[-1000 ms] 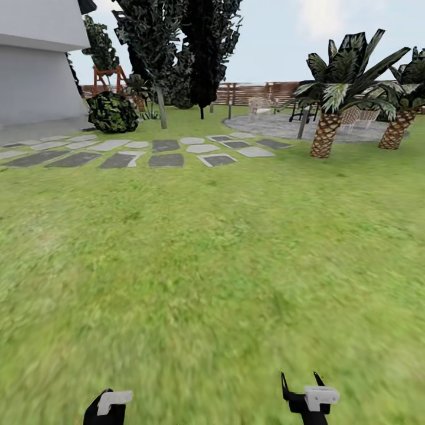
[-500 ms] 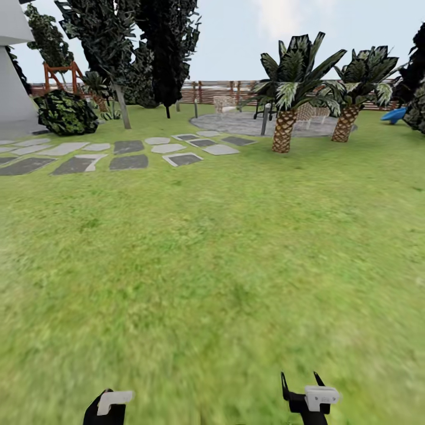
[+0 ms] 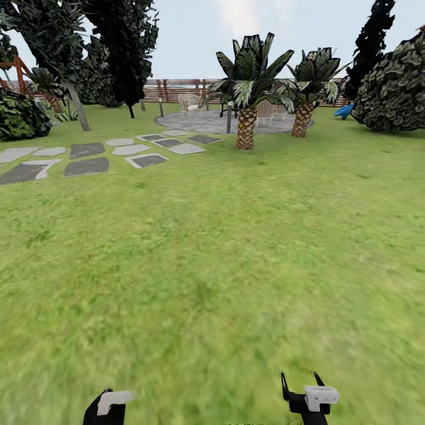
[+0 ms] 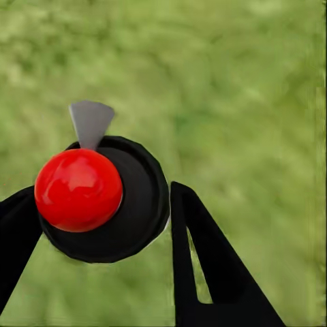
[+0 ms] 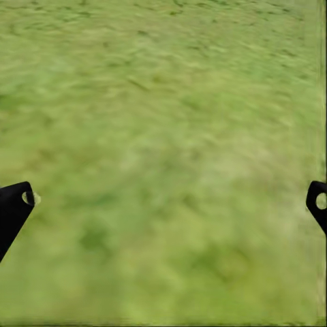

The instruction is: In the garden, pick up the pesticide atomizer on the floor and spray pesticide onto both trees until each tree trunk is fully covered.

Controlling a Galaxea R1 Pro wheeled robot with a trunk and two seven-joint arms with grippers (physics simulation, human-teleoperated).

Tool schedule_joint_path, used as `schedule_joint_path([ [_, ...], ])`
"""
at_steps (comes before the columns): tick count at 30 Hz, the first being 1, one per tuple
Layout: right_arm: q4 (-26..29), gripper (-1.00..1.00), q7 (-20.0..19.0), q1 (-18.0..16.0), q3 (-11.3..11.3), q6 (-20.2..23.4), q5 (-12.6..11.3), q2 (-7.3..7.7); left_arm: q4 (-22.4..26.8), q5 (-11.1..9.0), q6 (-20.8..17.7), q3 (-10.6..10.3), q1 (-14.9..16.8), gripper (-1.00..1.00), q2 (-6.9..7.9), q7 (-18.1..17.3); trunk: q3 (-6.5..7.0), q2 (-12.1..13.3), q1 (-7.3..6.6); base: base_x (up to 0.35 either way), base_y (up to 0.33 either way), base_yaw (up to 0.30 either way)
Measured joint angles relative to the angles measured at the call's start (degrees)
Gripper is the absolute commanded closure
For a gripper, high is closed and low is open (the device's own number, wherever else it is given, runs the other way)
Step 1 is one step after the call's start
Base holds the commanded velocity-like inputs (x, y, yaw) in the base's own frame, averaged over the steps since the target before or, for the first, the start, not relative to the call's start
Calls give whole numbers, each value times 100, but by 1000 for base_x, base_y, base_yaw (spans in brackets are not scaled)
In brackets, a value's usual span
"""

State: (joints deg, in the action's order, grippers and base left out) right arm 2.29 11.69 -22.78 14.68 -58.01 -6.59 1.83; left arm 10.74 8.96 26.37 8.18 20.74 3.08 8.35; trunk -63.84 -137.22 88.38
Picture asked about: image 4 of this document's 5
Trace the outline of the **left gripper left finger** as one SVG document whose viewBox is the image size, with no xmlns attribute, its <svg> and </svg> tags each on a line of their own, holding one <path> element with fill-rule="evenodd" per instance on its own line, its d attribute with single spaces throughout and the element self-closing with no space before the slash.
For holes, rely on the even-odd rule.
<svg viewBox="0 0 327 327">
<path fill-rule="evenodd" d="M 0 202 L 0 315 L 44 232 L 34 191 L 29 186 Z"/>
</svg>

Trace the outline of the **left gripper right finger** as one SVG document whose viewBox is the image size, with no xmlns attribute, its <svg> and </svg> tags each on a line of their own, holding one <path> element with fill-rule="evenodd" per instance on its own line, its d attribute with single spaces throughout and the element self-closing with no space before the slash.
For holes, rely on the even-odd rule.
<svg viewBox="0 0 327 327">
<path fill-rule="evenodd" d="M 170 208 L 176 327 L 285 327 L 197 193 L 172 182 Z M 197 299 L 187 227 L 213 304 Z"/>
</svg>

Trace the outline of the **pesticide atomizer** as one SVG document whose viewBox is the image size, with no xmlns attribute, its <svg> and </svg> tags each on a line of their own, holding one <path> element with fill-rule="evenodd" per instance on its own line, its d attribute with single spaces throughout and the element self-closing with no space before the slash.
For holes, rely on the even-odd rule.
<svg viewBox="0 0 327 327">
<path fill-rule="evenodd" d="M 171 188 L 141 144 L 104 135 L 115 116 L 110 106 L 80 100 L 69 111 L 78 141 L 51 157 L 36 178 L 40 225 L 68 257 L 112 264 L 166 230 Z"/>
</svg>

